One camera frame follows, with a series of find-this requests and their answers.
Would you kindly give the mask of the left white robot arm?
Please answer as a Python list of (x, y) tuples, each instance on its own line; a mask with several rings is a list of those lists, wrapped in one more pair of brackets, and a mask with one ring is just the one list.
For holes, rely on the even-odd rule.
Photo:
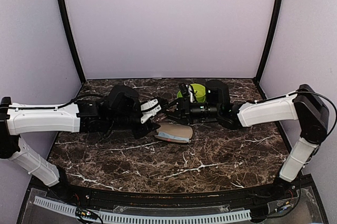
[(26, 105), (13, 103), (10, 97), (1, 100), (1, 159), (8, 159), (37, 177), (63, 201), (74, 197), (74, 188), (67, 183), (65, 171), (28, 146), (24, 133), (69, 132), (108, 133), (131, 130), (135, 139), (158, 128), (151, 121), (161, 110), (158, 98), (139, 101), (132, 88), (116, 85), (108, 95), (87, 93), (64, 104)]

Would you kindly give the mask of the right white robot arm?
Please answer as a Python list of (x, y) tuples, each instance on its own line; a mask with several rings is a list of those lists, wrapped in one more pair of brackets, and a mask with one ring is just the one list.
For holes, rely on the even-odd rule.
[(326, 98), (307, 84), (289, 94), (240, 104), (231, 103), (229, 87), (220, 80), (205, 83), (205, 102), (193, 102), (194, 94), (185, 84), (179, 88), (182, 97), (167, 104), (163, 113), (180, 124), (217, 122), (224, 128), (237, 130), (275, 121), (299, 122), (299, 139), (280, 168), (279, 180), (269, 187), (269, 195), (274, 200), (288, 193), (288, 182), (297, 177), (331, 133)]

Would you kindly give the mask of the light blue cleaning cloth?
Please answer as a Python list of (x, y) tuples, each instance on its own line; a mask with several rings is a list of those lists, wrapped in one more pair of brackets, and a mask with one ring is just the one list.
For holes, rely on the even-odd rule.
[(159, 132), (155, 135), (157, 139), (164, 140), (167, 142), (175, 142), (175, 143), (189, 143), (190, 139), (185, 137), (179, 137), (176, 135), (171, 135), (165, 132)]

